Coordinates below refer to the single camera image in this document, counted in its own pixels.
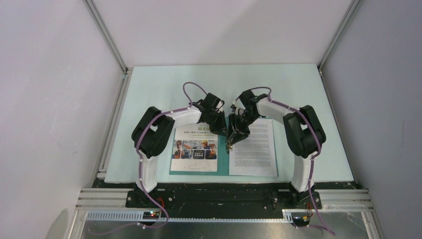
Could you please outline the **teal green folder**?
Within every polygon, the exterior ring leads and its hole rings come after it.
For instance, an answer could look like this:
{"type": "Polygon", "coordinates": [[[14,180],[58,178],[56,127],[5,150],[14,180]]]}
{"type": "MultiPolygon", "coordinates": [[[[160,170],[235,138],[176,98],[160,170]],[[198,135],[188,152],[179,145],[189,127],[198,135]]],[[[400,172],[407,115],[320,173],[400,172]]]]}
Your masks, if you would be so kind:
{"type": "Polygon", "coordinates": [[[225,148],[225,137],[223,136],[218,136],[218,168],[217,168],[217,172],[214,173],[201,173],[201,174],[194,174],[194,173],[189,173],[189,174],[171,174],[171,175],[212,175],[212,176],[230,176],[229,175],[229,154],[226,153],[226,148],[225,148]]]}

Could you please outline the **printed paper file top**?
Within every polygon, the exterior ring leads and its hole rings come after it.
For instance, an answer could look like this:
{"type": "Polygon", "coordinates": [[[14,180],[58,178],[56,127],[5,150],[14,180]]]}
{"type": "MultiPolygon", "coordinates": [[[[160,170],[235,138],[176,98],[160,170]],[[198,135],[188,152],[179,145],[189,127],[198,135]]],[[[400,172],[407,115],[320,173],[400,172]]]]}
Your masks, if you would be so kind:
{"type": "Polygon", "coordinates": [[[192,123],[175,129],[170,173],[214,173],[218,168],[218,135],[206,123],[192,123]]]}

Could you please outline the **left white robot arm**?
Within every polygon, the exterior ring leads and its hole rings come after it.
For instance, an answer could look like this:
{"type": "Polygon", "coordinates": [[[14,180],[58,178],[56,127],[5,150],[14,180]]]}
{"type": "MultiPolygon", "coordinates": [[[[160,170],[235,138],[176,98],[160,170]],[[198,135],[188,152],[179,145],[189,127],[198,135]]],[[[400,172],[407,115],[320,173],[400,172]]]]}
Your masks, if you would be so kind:
{"type": "Polygon", "coordinates": [[[152,207],[157,201],[153,189],[157,186],[158,157],[164,151],[174,129],[204,123],[211,135],[226,136],[227,126],[223,111],[224,101],[212,93],[187,107],[163,112],[151,106],[132,132],[134,148],[139,155],[136,185],[141,191],[138,201],[152,207]]]}

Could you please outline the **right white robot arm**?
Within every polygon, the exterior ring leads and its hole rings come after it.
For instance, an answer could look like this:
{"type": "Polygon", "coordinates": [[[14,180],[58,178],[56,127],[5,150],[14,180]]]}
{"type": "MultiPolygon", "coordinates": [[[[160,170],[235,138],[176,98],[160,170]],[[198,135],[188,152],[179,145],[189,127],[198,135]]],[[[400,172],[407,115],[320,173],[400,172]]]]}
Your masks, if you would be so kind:
{"type": "Polygon", "coordinates": [[[314,192],[315,158],[326,142],[326,134],[314,108],[306,105],[297,109],[272,99],[269,93],[257,96],[253,89],[243,91],[238,100],[243,106],[231,106],[226,151],[230,152],[236,143],[246,139],[250,135],[249,126],[259,118],[268,117],[281,123],[288,147],[295,156],[289,201],[296,208],[303,207],[314,192]]]}

